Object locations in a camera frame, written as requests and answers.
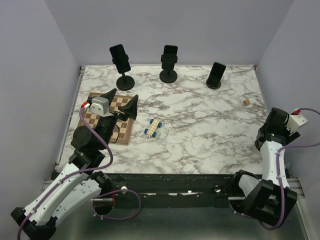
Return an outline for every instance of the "black cable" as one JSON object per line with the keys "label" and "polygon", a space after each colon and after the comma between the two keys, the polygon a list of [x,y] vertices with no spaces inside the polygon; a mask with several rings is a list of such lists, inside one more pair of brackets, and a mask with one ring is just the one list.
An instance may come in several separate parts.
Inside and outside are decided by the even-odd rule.
{"label": "black cable", "polygon": [[120,135],[120,128],[118,125],[115,125],[118,128],[118,136],[116,136],[116,140],[114,142],[111,142],[112,144],[115,144],[118,141],[119,135]]}

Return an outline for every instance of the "white wall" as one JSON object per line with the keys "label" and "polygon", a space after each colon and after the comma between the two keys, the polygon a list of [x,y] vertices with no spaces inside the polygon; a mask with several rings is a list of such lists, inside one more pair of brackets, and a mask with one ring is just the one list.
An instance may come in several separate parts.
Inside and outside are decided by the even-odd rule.
{"label": "white wall", "polygon": [[[295,0],[264,53],[257,77],[269,109],[291,112],[295,108],[320,110],[320,1]],[[309,123],[295,144],[320,141],[320,116],[303,112]],[[320,146],[288,150],[285,161],[299,177],[308,209],[320,236]]]}
{"label": "white wall", "polygon": [[293,0],[45,0],[81,65],[112,64],[123,44],[131,64],[258,64]]}
{"label": "white wall", "polygon": [[54,168],[79,75],[44,0],[0,2],[0,239]]}

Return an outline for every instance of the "chessboard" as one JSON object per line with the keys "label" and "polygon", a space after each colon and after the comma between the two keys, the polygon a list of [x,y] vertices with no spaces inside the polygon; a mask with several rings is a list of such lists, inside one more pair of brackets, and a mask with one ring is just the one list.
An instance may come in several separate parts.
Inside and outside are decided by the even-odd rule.
{"label": "chessboard", "polygon": [[[102,94],[103,93],[90,92],[89,97],[94,98]],[[132,96],[115,95],[111,102],[109,110],[122,113],[121,111],[118,110],[118,107],[126,105],[132,98],[133,98]],[[91,112],[88,112],[88,110],[84,112],[84,119],[89,123],[89,125],[92,128],[96,127],[99,117],[100,116],[96,114],[92,114]],[[116,125],[119,127],[120,132],[118,131],[117,127],[114,128],[114,132],[110,139],[110,143],[128,145],[133,124],[134,124],[134,121],[130,118],[127,121],[118,120]],[[84,126],[81,119],[77,127],[80,127],[80,126]]]}

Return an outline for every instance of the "toy car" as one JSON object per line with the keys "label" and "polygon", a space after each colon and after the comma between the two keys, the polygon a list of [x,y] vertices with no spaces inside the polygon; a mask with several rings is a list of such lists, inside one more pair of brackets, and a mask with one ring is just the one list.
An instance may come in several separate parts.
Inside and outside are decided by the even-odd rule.
{"label": "toy car", "polygon": [[151,125],[150,125],[149,129],[146,128],[144,130],[144,133],[146,134],[146,136],[148,138],[151,138],[151,137],[155,138],[157,136],[157,133],[155,132],[155,130],[157,127],[161,128],[162,122],[160,122],[158,119],[155,118],[155,119],[150,120],[150,124]]}

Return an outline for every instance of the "marble table surface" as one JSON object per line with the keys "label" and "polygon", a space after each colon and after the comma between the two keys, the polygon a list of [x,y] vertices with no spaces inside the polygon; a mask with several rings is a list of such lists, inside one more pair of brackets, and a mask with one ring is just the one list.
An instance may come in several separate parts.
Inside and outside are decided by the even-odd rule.
{"label": "marble table surface", "polygon": [[[106,173],[233,174],[243,169],[262,173],[262,158],[255,148],[258,129],[267,110],[253,66],[227,66],[218,90],[206,87],[211,66],[176,66],[178,79],[167,84],[159,79],[161,66],[133,65],[127,74],[135,80],[129,91],[139,95],[138,115],[129,145],[110,143],[113,164]],[[59,169],[68,162],[70,145],[79,122],[79,108],[90,92],[116,88],[120,77],[115,66],[87,66],[70,122]],[[251,104],[245,106],[243,101]],[[156,138],[144,130],[150,119],[163,123]],[[102,165],[109,161],[108,152]]]}

